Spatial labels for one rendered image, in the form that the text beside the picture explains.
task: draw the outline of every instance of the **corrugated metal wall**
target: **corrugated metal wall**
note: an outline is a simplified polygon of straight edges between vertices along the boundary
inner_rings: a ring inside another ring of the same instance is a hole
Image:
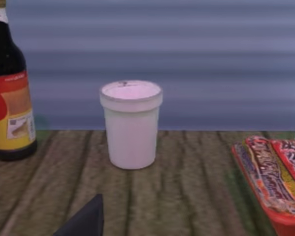
[[[38,128],[103,128],[98,89],[158,82],[160,128],[295,129],[295,0],[11,0]]]

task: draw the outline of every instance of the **bottle base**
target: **bottle base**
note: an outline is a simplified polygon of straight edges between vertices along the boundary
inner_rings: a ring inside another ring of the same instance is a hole
[[[27,147],[17,150],[0,150],[0,161],[19,161],[31,157],[37,151],[37,140]]]

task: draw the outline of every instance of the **soy sauce bottle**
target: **soy sauce bottle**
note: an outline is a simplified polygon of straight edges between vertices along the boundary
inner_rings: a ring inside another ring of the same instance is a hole
[[[0,5],[0,160],[25,159],[37,150],[26,62]]]

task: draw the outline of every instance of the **black object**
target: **black object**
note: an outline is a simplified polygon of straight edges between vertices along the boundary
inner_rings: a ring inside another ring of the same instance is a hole
[[[103,236],[103,231],[103,196],[98,194],[56,231],[54,236]]]
[[[0,76],[17,74],[26,70],[22,51],[14,44],[9,25],[0,21]],[[25,159],[37,150],[37,140],[16,150],[0,150],[0,161]]]

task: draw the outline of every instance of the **black triangular object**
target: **black triangular object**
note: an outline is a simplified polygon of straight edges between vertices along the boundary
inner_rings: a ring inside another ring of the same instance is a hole
[[[96,195],[54,236],[103,236],[104,207],[102,194]]]

